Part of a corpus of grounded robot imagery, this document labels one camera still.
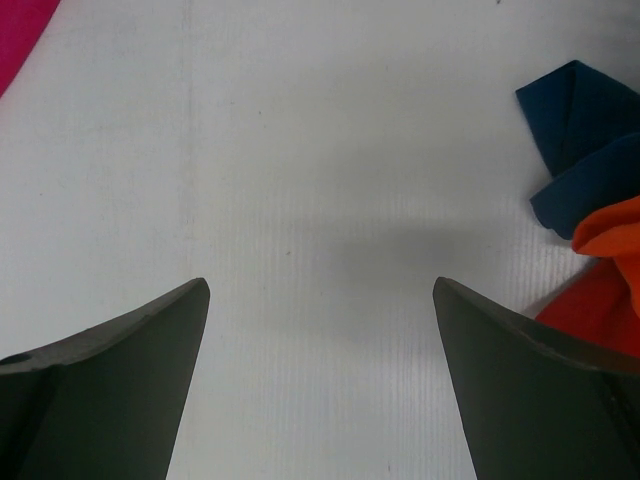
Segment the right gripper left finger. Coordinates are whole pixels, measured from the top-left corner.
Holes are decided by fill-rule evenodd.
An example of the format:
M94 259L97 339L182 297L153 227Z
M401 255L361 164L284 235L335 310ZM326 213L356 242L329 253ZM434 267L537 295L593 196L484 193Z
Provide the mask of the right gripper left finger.
M166 478L209 301L196 278L2 359L2 478Z

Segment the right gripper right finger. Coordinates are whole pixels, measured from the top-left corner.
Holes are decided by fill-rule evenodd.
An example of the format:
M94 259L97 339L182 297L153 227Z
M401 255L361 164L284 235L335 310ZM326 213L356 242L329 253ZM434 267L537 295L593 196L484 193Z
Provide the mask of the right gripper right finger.
M433 301L477 478L638 478L637 358L445 277Z

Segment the magenta t shirt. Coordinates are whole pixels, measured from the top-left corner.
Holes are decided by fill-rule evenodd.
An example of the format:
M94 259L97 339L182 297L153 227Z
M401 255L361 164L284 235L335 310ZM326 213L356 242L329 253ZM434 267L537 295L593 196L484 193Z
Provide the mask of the magenta t shirt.
M59 4L60 0L1 0L1 94L19 73Z

